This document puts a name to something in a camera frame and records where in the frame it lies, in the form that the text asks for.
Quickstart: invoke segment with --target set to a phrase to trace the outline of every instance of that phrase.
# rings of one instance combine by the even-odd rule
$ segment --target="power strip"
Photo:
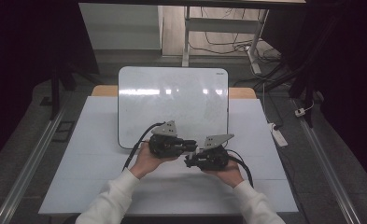
[[[286,147],[288,142],[283,137],[282,133],[279,130],[274,130],[275,124],[269,123],[268,127],[270,128],[270,132],[273,135],[274,140],[278,144],[279,147]]]

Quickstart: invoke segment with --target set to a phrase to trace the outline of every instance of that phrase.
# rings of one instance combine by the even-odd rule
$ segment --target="floor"
[[[214,41],[221,42],[226,40],[222,38]],[[138,54],[137,52],[125,52],[124,54],[118,54],[117,52],[104,52],[97,54],[96,57],[101,73],[97,77],[105,84],[111,85],[118,84],[118,72],[123,66],[181,65],[181,58],[179,57],[163,57],[153,53]],[[254,87],[260,81],[258,78],[248,80],[255,77],[250,73],[248,59],[239,57],[239,55],[234,55],[233,57],[214,57],[209,55],[206,57],[192,57],[191,66],[221,67],[226,69],[229,73],[229,86]],[[263,73],[267,74],[276,66],[276,63],[260,62],[260,66]],[[94,87],[91,82],[81,76],[75,75],[75,80],[78,84],[75,91],[67,92],[61,90],[62,96],[71,95],[66,113],[62,118],[63,122],[77,122],[86,98],[88,95],[91,95]],[[259,99],[261,99],[266,108],[267,118],[275,123],[283,123],[280,131],[289,143],[287,147],[278,148],[277,150],[290,178],[290,185],[300,208],[300,213],[279,215],[282,216],[286,223],[346,223],[327,179],[319,167],[314,150],[310,147],[303,133],[301,122],[293,115],[295,107],[292,99],[287,94],[289,85],[290,83],[286,83],[271,91],[270,94],[264,95],[260,86],[257,92]],[[50,97],[49,81],[39,84],[35,88],[33,102],[0,153],[0,206],[49,122],[50,106],[41,104],[45,97]],[[301,100],[294,99],[294,102],[299,105]],[[324,146],[338,177],[345,186],[361,222],[367,223],[367,174],[363,171],[344,141],[323,118],[319,111],[320,104],[321,101],[316,101],[313,108],[314,130],[317,132],[319,140]],[[45,217],[39,215],[37,211],[43,202],[49,184],[67,147],[67,141],[64,141],[65,138],[69,138],[69,133],[60,132],[53,135],[53,141],[50,142],[10,223],[41,224],[62,223],[64,221],[64,217]],[[170,217],[144,220],[143,218],[126,218],[124,223],[183,223],[187,221],[193,223],[225,223],[226,219],[210,220],[201,219],[200,217],[173,219]],[[240,223],[239,218],[229,221]]]

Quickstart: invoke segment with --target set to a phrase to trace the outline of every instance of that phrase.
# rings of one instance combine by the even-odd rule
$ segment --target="person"
[[[118,178],[110,180],[106,189],[90,204],[89,209],[78,216],[76,223],[120,223],[131,205],[134,188],[140,183],[140,179],[156,170],[163,162],[176,159],[158,159],[151,154],[148,142],[142,143],[134,166],[129,170],[124,169]],[[204,172],[217,176],[233,188],[233,193],[239,200],[242,215],[248,224],[285,223],[273,211],[265,195],[258,193],[247,180],[244,180],[236,162],[229,161],[222,171]]]

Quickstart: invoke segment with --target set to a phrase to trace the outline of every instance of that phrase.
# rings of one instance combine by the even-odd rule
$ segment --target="hand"
[[[133,173],[136,178],[140,179],[143,176],[145,176],[148,173],[153,172],[157,167],[165,162],[165,161],[174,161],[175,158],[162,158],[159,159],[155,157],[150,152],[150,148],[148,147],[148,141],[143,142],[140,145],[140,151],[137,155],[136,162],[134,163],[134,166],[130,169],[131,173]]]
[[[215,175],[225,184],[229,185],[232,188],[235,188],[238,184],[244,181],[244,178],[241,176],[241,172],[239,171],[238,163],[235,161],[229,161],[224,170],[221,171],[206,171],[203,170],[204,173]]]

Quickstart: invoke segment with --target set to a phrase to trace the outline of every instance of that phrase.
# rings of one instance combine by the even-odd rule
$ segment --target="white sleeve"
[[[248,224],[285,223],[271,208],[265,195],[252,188],[249,181],[241,182],[233,192],[239,200],[242,215]]]
[[[131,205],[134,188],[138,184],[139,179],[125,169],[117,179],[108,181],[105,191],[95,198],[76,223],[121,223]]]

